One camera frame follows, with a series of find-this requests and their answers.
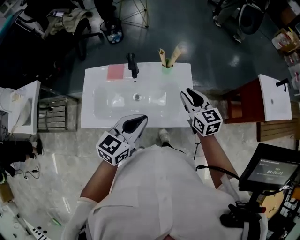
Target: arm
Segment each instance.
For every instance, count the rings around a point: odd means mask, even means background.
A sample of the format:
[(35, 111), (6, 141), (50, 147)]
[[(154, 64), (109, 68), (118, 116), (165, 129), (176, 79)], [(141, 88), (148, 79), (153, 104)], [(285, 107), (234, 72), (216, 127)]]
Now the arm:
[[(198, 137), (208, 166), (221, 167), (238, 175), (214, 135), (203, 137), (198, 133)], [(218, 188), (222, 184), (221, 177), (224, 173), (210, 169), (210, 174), (215, 188)]]
[(81, 192), (80, 197), (86, 197), (101, 202), (110, 191), (118, 166), (102, 161), (94, 175)]

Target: person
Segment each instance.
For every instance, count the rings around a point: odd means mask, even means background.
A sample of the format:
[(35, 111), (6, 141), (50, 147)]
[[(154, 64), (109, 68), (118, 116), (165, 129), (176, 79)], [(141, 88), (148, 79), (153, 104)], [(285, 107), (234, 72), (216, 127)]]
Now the person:
[(33, 147), (27, 141), (3, 141), (0, 143), (0, 166), (11, 176), (15, 175), (15, 169), (10, 165), (17, 162), (25, 162), (36, 155), (43, 155), (43, 145), (40, 139), (37, 140), (37, 147)]
[[(221, 27), (223, 23), (225, 23), (229, 19), (229, 17), (234, 13), (234, 11), (237, 8), (240, 8), (241, 6), (241, 0), (228, 0), (224, 4), (224, 6), (222, 6), (220, 13), (213, 17), (215, 24), (218, 27)], [(245, 35), (240, 30), (239, 26), (237, 27), (236, 34), (234, 34), (233, 38), (239, 43), (241, 43), (245, 39)]]
[[(237, 175), (215, 136), (198, 136), (208, 166)], [(241, 239), (243, 229), (224, 227), (219, 219), (235, 204), (222, 184), (224, 174), (210, 169), (215, 189), (204, 185), (193, 159), (171, 146), (166, 129), (159, 137), (162, 147), (135, 152), (119, 169), (102, 161), (81, 192), (62, 240)], [(249, 195), (237, 190), (237, 180), (229, 181), (247, 202)], [(266, 226), (266, 217), (261, 224)], [(265, 237), (266, 229), (260, 239)]]

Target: marble floor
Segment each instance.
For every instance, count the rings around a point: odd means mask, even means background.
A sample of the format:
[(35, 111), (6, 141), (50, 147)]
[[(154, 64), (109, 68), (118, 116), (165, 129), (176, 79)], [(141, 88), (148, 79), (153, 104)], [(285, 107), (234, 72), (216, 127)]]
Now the marble floor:
[[(40, 134), (45, 154), (18, 166), (23, 171), (39, 166), (40, 178), (37, 180), (27, 174), (28, 179), (25, 180), (21, 174), (8, 179), (23, 217), (33, 213), (45, 218), (51, 215), (63, 225), (70, 219), (82, 189), (101, 162), (95, 144), (104, 131), (105, 129), (78, 128), (77, 132)], [(195, 139), (191, 129), (170, 128), (168, 131), (172, 146), (193, 157), (195, 141), (199, 140)], [(256, 124), (224, 124), (216, 138), (238, 174), (241, 174), (258, 145)], [(290, 136), (266, 143), (294, 147), (294, 140)], [(139, 145), (148, 147), (153, 144), (159, 144), (158, 129), (147, 128)], [(199, 146), (195, 164), (205, 163), (203, 150)], [(212, 185), (208, 171), (198, 170), (198, 173), (205, 184)]]

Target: black faucet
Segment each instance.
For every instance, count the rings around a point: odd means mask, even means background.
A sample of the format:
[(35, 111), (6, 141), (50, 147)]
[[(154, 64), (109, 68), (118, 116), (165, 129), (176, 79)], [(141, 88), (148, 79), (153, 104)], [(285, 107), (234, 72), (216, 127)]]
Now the black faucet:
[(290, 82), (287, 78), (284, 80), (281, 80), (280, 82), (277, 82), (276, 86), (279, 87), (281, 85), (285, 85), (285, 92), (286, 92), (286, 84), (288, 84), (289, 88), (291, 88)]
[(135, 54), (134, 53), (128, 53), (126, 55), (128, 59), (128, 69), (131, 70), (132, 77), (137, 78), (137, 74), (140, 72), (139, 68), (137, 67), (137, 63), (135, 61)]

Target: sink basin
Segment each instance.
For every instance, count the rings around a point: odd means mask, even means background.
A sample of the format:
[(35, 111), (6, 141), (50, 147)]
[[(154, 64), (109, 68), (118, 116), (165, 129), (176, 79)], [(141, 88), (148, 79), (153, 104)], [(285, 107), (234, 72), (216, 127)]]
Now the sink basin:
[(94, 90), (94, 114), (98, 119), (131, 114), (145, 114), (150, 120), (175, 117), (180, 111), (179, 94), (177, 83), (171, 81), (108, 81)]
[(110, 128), (122, 117), (148, 116), (147, 127), (189, 127), (180, 92), (192, 88), (191, 66), (175, 63), (168, 73), (160, 62), (138, 63), (140, 72), (131, 76), (124, 64), (123, 79), (107, 80), (108, 66), (85, 70), (81, 127)]

